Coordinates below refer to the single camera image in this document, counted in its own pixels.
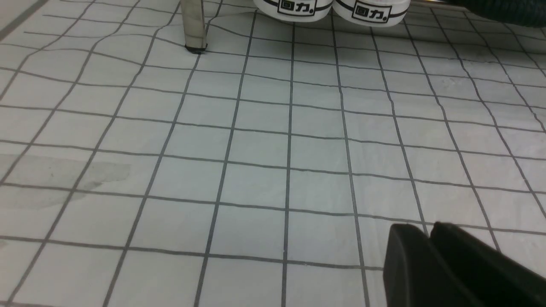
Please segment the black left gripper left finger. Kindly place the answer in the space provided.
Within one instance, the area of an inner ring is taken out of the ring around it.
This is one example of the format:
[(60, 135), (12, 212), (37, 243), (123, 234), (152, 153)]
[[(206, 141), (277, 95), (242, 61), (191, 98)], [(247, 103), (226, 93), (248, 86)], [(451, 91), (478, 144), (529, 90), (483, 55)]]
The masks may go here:
[(388, 307), (483, 307), (463, 286), (429, 237), (413, 225), (391, 225), (383, 283)]

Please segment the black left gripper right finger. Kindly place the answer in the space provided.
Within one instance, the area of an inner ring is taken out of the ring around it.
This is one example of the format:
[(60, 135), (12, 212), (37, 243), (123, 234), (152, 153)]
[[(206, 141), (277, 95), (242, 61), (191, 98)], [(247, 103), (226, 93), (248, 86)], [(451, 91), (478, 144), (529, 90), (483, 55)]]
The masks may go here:
[(463, 285), (486, 307), (544, 307), (546, 280), (460, 227), (436, 222), (430, 239)]

